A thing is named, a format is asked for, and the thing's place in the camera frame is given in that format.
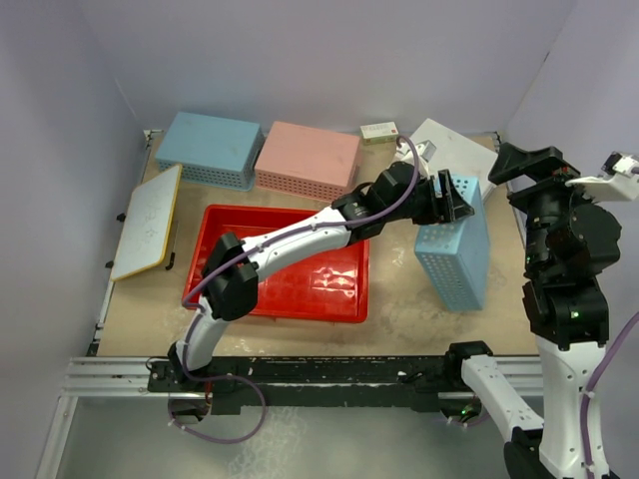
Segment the white perforated basket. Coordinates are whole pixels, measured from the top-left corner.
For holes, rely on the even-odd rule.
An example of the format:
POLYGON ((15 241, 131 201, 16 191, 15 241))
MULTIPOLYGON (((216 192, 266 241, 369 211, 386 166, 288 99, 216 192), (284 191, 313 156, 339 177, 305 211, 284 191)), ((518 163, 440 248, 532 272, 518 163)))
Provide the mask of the white perforated basket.
POLYGON ((488 180, 497 158, 492 141, 484 146, 432 119, 426 119, 410 136, 410 140, 413 145, 429 140, 436 146, 429 163, 431 175, 435 176, 440 170, 449 170, 453 175, 476 177, 484 201, 494 190, 495 185, 488 180))

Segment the red plastic tray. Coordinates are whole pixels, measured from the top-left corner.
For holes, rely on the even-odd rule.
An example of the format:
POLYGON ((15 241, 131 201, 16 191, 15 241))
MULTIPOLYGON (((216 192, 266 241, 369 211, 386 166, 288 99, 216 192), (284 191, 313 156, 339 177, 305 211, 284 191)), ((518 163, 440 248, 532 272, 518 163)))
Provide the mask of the red plastic tray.
MULTIPOLYGON (((238 205, 205 209, 184 293, 203 278, 219 237, 265 235, 309 217, 311 210, 238 205)), ((369 243, 316 254, 270 276, 259 285, 252 315, 341 323, 361 323, 368 312, 369 243)))

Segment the pink perforated basket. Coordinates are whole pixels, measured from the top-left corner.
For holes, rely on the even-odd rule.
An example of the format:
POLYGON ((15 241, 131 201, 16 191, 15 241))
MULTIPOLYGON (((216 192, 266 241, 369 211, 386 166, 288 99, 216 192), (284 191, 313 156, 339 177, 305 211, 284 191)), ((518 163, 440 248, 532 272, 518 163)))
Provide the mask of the pink perforated basket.
POLYGON ((358 136, 275 121, 255 164, 255 184, 330 203, 354 187, 359 149, 358 136))

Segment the light blue perforated basket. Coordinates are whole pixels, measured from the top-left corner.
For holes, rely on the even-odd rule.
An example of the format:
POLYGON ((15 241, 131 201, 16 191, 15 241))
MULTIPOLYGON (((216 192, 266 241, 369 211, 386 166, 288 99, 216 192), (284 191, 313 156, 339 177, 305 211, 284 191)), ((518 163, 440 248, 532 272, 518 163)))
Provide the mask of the light blue perforated basket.
POLYGON ((182 179, 246 192, 265 136, 257 123, 180 112, 165 132, 155 160, 162 171, 182 166, 182 179))

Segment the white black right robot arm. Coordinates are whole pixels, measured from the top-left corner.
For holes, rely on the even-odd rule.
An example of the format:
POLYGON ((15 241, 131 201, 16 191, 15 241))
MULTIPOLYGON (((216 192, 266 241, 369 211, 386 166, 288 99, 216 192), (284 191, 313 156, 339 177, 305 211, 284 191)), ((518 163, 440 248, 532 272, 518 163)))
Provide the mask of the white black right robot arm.
POLYGON ((620 347, 597 277, 618 261, 621 225, 608 202, 638 198, 638 159, 615 152, 582 176, 553 147, 500 147, 489 179, 527 177, 510 204, 526 216, 523 305, 535 336, 543 413, 531 410, 481 341, 452 344, 445 382, 470 389, 498 427, 512 478, 608 478, 597 384, 620 347))

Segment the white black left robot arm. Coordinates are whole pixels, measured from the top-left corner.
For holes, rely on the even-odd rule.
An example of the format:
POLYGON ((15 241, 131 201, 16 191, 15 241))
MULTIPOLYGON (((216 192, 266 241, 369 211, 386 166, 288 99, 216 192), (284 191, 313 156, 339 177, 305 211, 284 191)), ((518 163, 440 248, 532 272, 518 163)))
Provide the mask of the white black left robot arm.
POLYGON ((202 386, 229 323, 254 310, 260 284, 280 270, 319 253, 369 240, 392 222, 446 225, 474 213, 449 171, 424 176, 415 166, 394 162, 375 181, 358 185, 303 221, 244 239, 234 233, 221 236, 201 281, 183 300, 195 315, 184 338, 169 349, 171 380, 184 391, 202 386))

